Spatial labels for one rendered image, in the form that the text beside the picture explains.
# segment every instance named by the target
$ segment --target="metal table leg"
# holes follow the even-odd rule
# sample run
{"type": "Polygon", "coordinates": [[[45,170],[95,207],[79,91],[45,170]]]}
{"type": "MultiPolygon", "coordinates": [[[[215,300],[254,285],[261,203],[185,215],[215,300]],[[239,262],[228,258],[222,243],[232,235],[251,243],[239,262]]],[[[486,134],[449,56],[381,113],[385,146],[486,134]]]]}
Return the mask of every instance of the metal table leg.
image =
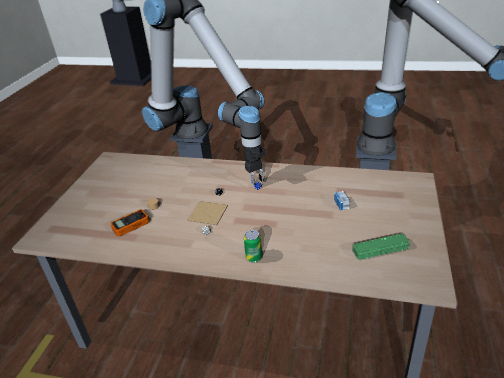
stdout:
{"type": "Polygon", "coordinates": [[[65,315],[75,340],[77,340],[77,345],[81,349],[87,348],[89,343],[91,343],[91,339],[89,338],[86,327],[84,326],[84,322],[82,322],[79,311],[75,306],[72,294],[70,294],[70,291],[68,290],[63,274],[61,274],[61,270],[56,262],[56,259],[45,256],[37,256],[37,259],[39,260],[42,270],[44,270],[44,273],[49,280],[54,296],[58,300],[58,304],[63,311],[63,315],[65,315]]]}
{"type": "Polygon", "coordinates": [[[422,370],[423,358],[435,310],[435,306],[420,304],[408,366],[406,367],[406,378],[420,378],[420,371],[422,370]]]}

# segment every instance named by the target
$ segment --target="yellow floor marking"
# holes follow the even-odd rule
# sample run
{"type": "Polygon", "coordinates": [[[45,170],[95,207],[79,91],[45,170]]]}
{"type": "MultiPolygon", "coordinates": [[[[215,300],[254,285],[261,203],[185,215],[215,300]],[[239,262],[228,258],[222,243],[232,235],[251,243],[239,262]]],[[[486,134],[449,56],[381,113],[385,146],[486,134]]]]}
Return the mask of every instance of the yellow floor marking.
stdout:
{"type": "Polygon", "coordinates": [[[24,365],[24,367],[16,376],[16,378],[60,378],[55,377],[54,375],[45,375],[45,374],[39,374],[37,372],[31,372],[31,369],[35,366],[35,364],[37,364],[39,358],[42,357],[42,354],[44,353],[47,346],[49,346],[49,343],[51,343],[51,340],[53,338],[54,335],[45,335],[45,337],[42,339],[38,347],[35,349],[31,357],[24,365]]]}

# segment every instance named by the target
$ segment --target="wooden floor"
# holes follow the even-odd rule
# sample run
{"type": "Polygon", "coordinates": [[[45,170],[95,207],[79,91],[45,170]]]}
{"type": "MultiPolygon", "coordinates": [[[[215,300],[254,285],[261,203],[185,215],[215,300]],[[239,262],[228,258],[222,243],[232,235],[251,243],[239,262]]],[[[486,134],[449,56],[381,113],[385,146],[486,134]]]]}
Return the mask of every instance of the wooden floor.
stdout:
{"type": "MultiPolygon", "coordinates": [[[[265,98],[266,162],[359,167],[379,71],[243,73],[265,98]]],[[[175,126],[142,119],[150,84],[113,77],[58,66],[0,102],[0,377],[46,335],[32,371],[62,378],[404,377],[417,305],[61,260],[91,336],[77,347],[37,259],[11,249],[102,152],[178,155],[175,126]]],[[[200,92],[213,157],[244,160],[239,129],[217,117],[235,100],[218,70],[174,77],[200,92]]],[[[435,174],[458,300],[436,309],[421,376],[504,378],[504,84],[485,72],[404,81],[392,169],[435,174]]]]}

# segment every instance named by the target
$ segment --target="can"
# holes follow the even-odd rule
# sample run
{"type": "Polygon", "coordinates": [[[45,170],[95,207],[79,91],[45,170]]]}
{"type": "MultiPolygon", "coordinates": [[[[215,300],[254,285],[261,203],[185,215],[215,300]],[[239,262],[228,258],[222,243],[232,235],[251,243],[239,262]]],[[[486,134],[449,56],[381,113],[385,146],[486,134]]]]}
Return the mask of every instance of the can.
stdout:
{"type": "Polygon", "coordinates": [[[262,259],[261,235],[255,229],[245,232],[245,257],[249,262],[258,262],[262,259]]]}

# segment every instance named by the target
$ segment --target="tabletop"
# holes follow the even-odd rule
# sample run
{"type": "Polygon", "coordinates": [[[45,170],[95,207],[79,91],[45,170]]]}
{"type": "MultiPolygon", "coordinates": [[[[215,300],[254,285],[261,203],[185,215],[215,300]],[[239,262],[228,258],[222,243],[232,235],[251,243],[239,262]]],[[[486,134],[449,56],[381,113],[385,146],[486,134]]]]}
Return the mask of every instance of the tabletop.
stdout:
{"type": "Polygon", "coordinates": [[[273,163],[265,176],[255,190],[243,161],[104,152],[13,251],[456,308],[433,174],[273,163]],[[111,221],[150,198],[162,199],[150,223],[116,236],[111,221]],[[199,202],[227,205],[208,235],[188,220],[199,202]],[[250,229],[265,249],[257,263],[245,259],[250,229]],[[399,232],[409,250],[352,252],[399,232]]]}

